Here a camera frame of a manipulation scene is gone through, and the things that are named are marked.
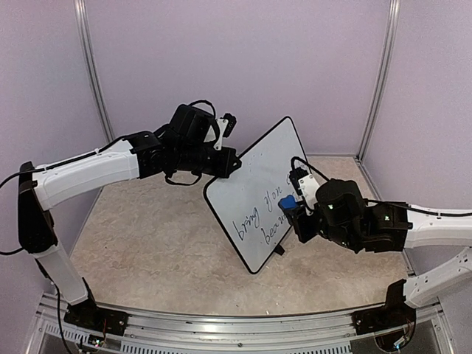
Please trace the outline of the blue whiteboard eraser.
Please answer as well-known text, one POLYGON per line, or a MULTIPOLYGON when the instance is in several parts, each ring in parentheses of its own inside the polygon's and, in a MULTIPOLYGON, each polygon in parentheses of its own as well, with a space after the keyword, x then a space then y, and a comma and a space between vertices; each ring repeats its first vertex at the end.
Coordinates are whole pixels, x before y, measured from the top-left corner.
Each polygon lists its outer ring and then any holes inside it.
POLYGON ((284 198, 281 198, 278 202, 280 209, 285 212, 287 210, 296 209, 298 207, 297 200, 293 195, 288 195, 284 198))

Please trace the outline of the white whiteboard black frame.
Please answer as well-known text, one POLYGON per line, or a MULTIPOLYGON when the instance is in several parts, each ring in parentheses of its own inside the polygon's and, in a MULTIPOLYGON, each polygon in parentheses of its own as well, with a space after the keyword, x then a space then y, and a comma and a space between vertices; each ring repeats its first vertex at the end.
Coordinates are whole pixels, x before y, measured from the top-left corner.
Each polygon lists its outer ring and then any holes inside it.
POLYGON ((242 167, 214 178, 204 199, 250 274, 257 274, 290 231, 278 202, 294 193, 291 158, 305 159, 293 120, 286 116, 239 155, 242 167))

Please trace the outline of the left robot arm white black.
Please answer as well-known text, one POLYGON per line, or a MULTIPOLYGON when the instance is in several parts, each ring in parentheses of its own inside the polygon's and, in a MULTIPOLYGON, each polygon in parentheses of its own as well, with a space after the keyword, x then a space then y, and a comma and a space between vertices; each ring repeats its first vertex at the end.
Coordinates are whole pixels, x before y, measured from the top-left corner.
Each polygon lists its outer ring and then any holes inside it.
POLYGON ((97 148, 61 162, 34 167, 22 164, 5 181, 18 179, 18 242, 16 253, 31 254, 45 276, 67 301, 86 327, 103 321, 90 287, 78 274, 55 234, 51 209, 75 196, 109 184, 163 174, 173 185, 177 172, 189 172, 197 181, 204 175, 228 178, 242 162, 233 147, 223 146, 237 119, 230 113, 218 117, 205 111, 197 100, 177 107, 169 123, 155 131, 140 131, 116 138, 97 148))

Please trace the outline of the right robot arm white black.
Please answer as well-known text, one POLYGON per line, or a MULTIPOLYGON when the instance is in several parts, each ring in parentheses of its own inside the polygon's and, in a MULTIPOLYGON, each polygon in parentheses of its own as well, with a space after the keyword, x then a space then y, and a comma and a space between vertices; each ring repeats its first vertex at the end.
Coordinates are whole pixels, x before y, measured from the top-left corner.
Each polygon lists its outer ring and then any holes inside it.
POLYGON ((385 305, 377 312, 382 326, 395 326, 406 315, 406 306, 427 305, 471 278, 471 212, 369 200, 352 180, 318 184, 308 175, 293 186, 295 193, 281 199, 279 207, 301 243, 319 235, 355 253, 462 247, 459 254, 432 270, 391 284, 385 305))

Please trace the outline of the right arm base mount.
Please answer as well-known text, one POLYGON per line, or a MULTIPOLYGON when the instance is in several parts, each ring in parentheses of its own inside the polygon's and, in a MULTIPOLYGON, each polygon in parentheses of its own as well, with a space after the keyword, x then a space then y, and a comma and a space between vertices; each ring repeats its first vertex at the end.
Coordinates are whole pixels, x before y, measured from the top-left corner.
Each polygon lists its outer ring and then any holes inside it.
POLYGON ((366 310, 357 310, 351 318, 358 336, 407 325, 416 321, 416 310, 406 304, 403 294, 406 280, 392 283, 382 305, 366 310))

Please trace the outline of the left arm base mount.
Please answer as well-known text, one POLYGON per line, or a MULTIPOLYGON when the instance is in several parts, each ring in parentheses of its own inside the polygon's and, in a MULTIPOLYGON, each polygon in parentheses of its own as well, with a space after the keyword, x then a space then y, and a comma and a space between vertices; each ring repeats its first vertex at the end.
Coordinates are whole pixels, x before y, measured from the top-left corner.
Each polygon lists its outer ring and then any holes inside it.
POLYGON ((124 336, 129 314, 120 310, 100 307, 96 303, 89 285, 86 281, 84 283, 87 297, 81 303, 68 305, 64 316, 65 322, 88 330, 101 332, 104 335, 124 336))

